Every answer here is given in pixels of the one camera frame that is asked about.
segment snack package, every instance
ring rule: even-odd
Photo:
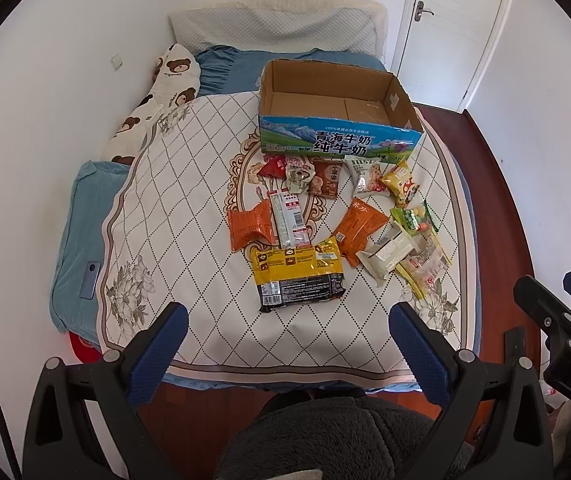
[[[286,156],[285,155],[268,155],[268,161],[265,163],[258,173],[259,176],[273,176],[282,180],[286,179]]]
[[[315,160],[314,176],[310,181],[308,193],[336,198],[339,195],[339,175],[341,174],[340,160]]]
[[[357,257],[376,280],[376,286],[383,286],[397,264],[417,247],[412,237],[394,221],[379,241],[365,251],[358,251]]]
[[[261,312],[291,303],[333,300],[345,293],[341,255],[333,237],[314,247],[256,251],[252,272]]]
[[[272,229],[272,208],[268,199],[257,204],[251,211],[228,209],[228,226],[233,253],[259,238],[263,238],[270,245],[277,245]]]
[[[314,176],[314,168],[309,164],[295,166],[294,164],[285,165],[285,184],[290,193],[302,193],[308,189],[308,184]]]
[[[272,213],[277,224],[279,244],[282,249],[310,246],[310,237],[303,221],[299,198],[287,189],[268,191]]]
[[[390,215],[411,236],[425,233],[430,228],[435,233],[439,232],[439,227],[434,221],[436,217],[430,213],[430,208],[426,201],[412,209],[393,207],[390,209]]]
[[[363,200],[353,198],[343,219],[332,232],[339,243],[341,256],[344,256],[352,267],[357,267],[358,251],[365,249],[368,236],[384,226],[387,221],[387,216],[379,210]]]
[[[381,163],[380,158],[346,155],[343,160],[352,177],[352,183],[355,185],[352,196],[357,198],[370,195],[390,196],[390,191],[380,181],[383,175],[381,167],[386,166]]]
[[[392,171],[388,171],[381,182],[390,188],[394,195],[395,204],[401,208],[407,207],[419,190],[419,184],[415,184],[412,179],[412,172],[405,160],[397,164]]]
[[[443,252],[437,235],[429,231],[424,248],[418,254],[411,254],[403,259],[399,266],[405,272],[399,273],[406,278],[416,297],[422,300],[435,285],[435,280],[439,274],[446,270],[450,264],[450,259]]]

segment door handle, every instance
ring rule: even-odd
[[[414,21],[415,22],[421,21],[421,15],[424,12],[429,12],[433,16],[435,15],[435,13],[432,12],[431,10],[424,9],[424,5],[425,5],[425,3],[423,3],[421,0],[419,0],[419,3],[417,4],[417,12],[414,13]]]

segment door frame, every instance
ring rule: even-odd
[[[403,5],[403,13],[401,15],[401,25],[399,27],[399,35],[397,37],[397,44],[394,49],[394,56],[392,58],[392,62],[390,63],[390,72],[397,75],[399,73],[399,69],[401,67],[401,61],[403,60],[403,54],[405,53],[405,47],[408,43],[408,36],[409,36],[409,29],[412,25],[412,18],[414,16],[414,9],[417,5],[417,0],[405,0]],[[485,75],[485,72],[488,68],[489,62],[494,54],[494,51],[497,47],[499,38],[501,33],[503,32],[503,28],[505,26],[505,20],[507,19],[508,12],[512,5],[512,0],[501,0],[499,4],[499,11],[497,12],[497,17],[492,25],[492,30],[490,31],[488,43],[483,50],[483,54],[481,54],[481,59],[479,60],[479,65],[477,66],[474,74],[472,75],[472,80],[468,85],[468,89],[466,90],[465,94],[463,94],[463,98],[461,99],[461,103],[457,108],[457,112],[462,112],[465,108],[470,104],[472,98],[474,97],[479,84]]]

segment diamond pattern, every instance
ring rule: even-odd
[[[344,286],[340,300],[294,305],[259,314],[259,298],[252,270],[243,254],[230,254],[226,210],[234,197],[237,206],[252,208],[259,201],[256,188],[246,174],[239,177],[242,190],[229,196],[230,175],[235,174],[231,159],[242,153],[258,122],[258,98],[253,92],[207,96],[188,107],[184,118],[164,136],[156,137],[146,148],[133,174],[133,183],[122,191],[123,203],[115,206],[109,236],[114,248],[106,268],[110,285],[118,268],[136,264],[141,255],[154,281],[149,295],[146,328],[170,300],[185,304],[190,312],[190,330],[183,342],[172,373],[190,376],[182,363],[203,367],[212,380],[230,380],[230,373],[241,368],[264,368],[259,382],[270,382],[271,367],[342,367],[348,377],[354,373],[409,374],[399,349],[388,332],[387,314],[399,300],[403,280],[393,274],[380,288],[363,267],[353,269],[344,260]],[[409,160],[420,192],[419,203],[427,199],[442,223],[440,240],[453,265],[443,278],[448,298],[458,301],[461,276],[458,266],[457,225],[450,190],[437,147],[424,135]],[[262,161],[258,145],[245,155],[243,168]],[[353,190],[347,171],[342,171],[337,200],[325,202],[326,212],[317,224],[315,240],[328,237],[339,224],[351,202]],[[389,215],[392,200],[371,196],[366,201]],[[465,205],[461,197],[459,203]],[[371,238],[376,240],[385,228]],[[103,296],[98,294],[101,308]],[[468,305],[473,309],[473,298]],[[450,343],[459,347],[469,334],[461,333],[461,316],[455,313],[456,330]],[[473,330],[468,323],[468,330]],[[105,321],[104,344],[124,344],[122,329],[115,317]],[[225,377],[208,367],[228,368]],[[297,376],[306,382],[305,374]],[[360,383],[365,379],[360,376]],[[394,376],[388,379],[395,381]]]

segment cardboard box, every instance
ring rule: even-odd
[[[423,128],[389,72],[312,60],[275,59],[261,79],[261,151],[399,162]]]

